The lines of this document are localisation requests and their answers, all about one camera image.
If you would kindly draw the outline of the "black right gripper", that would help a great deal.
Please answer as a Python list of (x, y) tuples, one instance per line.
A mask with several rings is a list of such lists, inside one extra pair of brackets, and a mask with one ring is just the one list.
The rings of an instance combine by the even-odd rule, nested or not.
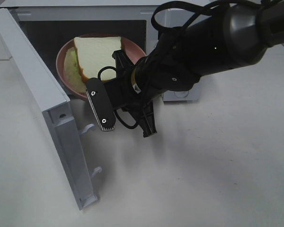
[(155, 61), (149, 61), (148, 57), (142, 57), (134, 64), (122, 49), (114, 51), (112, 57), (116, 77), (104, 82), (110, 102), (114, 110), (138, 110), (143, 103), (139, 126), (144, 138), (157, 133), (152, 100), (168, 90), (188, 91), (201, 78), (170, 57), (163, 59), (154, 71)]

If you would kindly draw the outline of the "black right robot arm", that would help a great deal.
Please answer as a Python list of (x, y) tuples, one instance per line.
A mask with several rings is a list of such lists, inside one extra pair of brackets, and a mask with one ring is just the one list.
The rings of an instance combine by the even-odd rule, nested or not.
[(134, 119), (128, 129), (141, 127), (145, 137), (156, 133), (153, 99), (166, 91), (188, 91), (200, 78), (258, 63), (266, 50), (284, 43), (284, 0), (216, 0), (204, 6), (170, 1), (155, 9), (192, 13), (181, 26), (166, 27), (151, 17), (159, 32), (155, 49), (135, 64), (115, 51), (117, 78), (106, 82), (110, 101), (99, 120), (111, 131), (122, 108)]

